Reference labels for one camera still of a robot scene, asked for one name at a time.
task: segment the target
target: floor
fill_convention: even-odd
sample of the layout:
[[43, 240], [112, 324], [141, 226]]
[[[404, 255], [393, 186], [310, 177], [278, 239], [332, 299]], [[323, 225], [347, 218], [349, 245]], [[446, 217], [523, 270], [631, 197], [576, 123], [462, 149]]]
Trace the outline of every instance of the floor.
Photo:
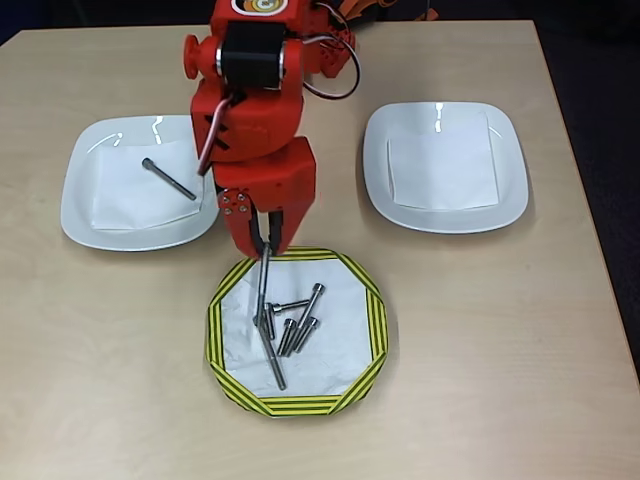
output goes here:
[[[387, 19], [415, 18], [428, 1], [400, 0]], [[18, 3], [8, 14], [0, 7], [0, 43], [16, 24], [203, 24], [213, 6], [212, 0]], [[640, 371], [640, 0], [432, 0], [431, 6], [443, 21], [535, 20]]]

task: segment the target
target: yellow and black striped border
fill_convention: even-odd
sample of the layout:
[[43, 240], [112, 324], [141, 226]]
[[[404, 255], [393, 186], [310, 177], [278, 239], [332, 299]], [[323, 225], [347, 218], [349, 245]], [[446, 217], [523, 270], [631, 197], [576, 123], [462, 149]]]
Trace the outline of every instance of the yellow and black striped border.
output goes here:
[[207, 335], [206, 357], [225, 395], [245, 410], [270, 417], [291, 417], [302, 415], [331, 415], [361, 400], [371, 390], [384, 361], [387, 358], [389, 341], [387, 338], [387, 312], [380, 297], [380, 290], [362, 266], [346, 255], [331, 250], [311, 247], [291, 247], [283, 255], [273, 257], [275, 262], [299, 262], [313, 260], [340, 260], [365, 286], [367, 316], [369, 318], [369, 341], [371, 358], [369, 367], [362, 372], [342, 395], [319, 397], [270, 397], [258, 398], [240, 382], [229, 375], [224, 366], [222, 347], [222, 307], [224, 296], [256, 263], [247, 258], [227, 273], [209, 305], [209, 332]]

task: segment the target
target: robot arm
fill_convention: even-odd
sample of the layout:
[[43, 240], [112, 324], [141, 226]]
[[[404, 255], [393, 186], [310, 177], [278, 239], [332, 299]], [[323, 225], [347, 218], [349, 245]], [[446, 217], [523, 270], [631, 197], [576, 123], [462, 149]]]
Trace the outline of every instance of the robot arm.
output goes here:
[[258, 212], [269, 215], [277, 254], [314, 201], [315, 158], [307, 139], [295, 137], [304, 75], [335, 77], [356, 60], [353, 34], [346, 21], [332, 26], [333, 17], [344, 21], [311, 0], [218, 0], [211, 36], [186, 40], [187, 77], [203, 77], [191, 104], [199, 173], [212, 167], [225, 223], [247, 256], [264, 249]]

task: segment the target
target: white plate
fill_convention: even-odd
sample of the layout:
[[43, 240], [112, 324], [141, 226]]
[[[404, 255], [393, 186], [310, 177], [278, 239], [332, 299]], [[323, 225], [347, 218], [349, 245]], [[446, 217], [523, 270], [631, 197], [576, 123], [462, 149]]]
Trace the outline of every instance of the white plate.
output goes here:
[[156, 145], [177, 140], [193, 141], [188, 115], [112, 118], [94, 123], [82, 132], [71, 154], [62, 191], [60, 222], [67, 236], [87, 247], [135, 252], [181, 245], [209, 230], [218, 216], [211, 175], [205, 182], [200, 213], [143, 230], [91, 228], [97, 179], [96, 147], [101, 144], [114, 147]]
[[[458, 128], [484, 112], [489, 121], [500, 202], [468, 210], [427, 211], [393, 201], [387, 141], [402, 134]], [[516, 131], [502, 110], [485, 103], [396, 103], [379, 108], [369, 119], [363, 150], [364, 179], [374, 207], [383, 217], [406, 228], [434, 233], [476, 233], [515, 222], [529, 201], [524, 157]]]

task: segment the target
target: white paper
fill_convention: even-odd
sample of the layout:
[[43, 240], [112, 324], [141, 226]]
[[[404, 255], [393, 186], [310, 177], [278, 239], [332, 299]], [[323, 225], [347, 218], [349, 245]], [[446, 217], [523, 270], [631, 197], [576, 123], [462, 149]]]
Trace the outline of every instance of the white paper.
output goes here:
[[[191, 201], [142, 167], [148, 157], [196, 195]], [[100, 146], [91, 226], [96, 230], [138, 230], [163, 225], [200, 211], [204, 182], [197, 174], [193, 142], [150, 146]]]
[[[340, 395], [372, 362], [366, 290], [340, 260], [271, 262], [267, 301], [289, 303], [311, 296], [315, 283], [326, 290], [312, 316], [320, 320], [302, 352], [279, 358], [287, 389], [281, 391], [267, 363], [262, 340], [253, 325], [259, 264], [224, 297], [222, 335], [227, 372], [258, 397]], [[276, 316], [277, 350], [286, 318]]]
[[388, 157], [398, 205], [446, 211], [499, 202], [485, 114], [458, 128], [392, 137]]

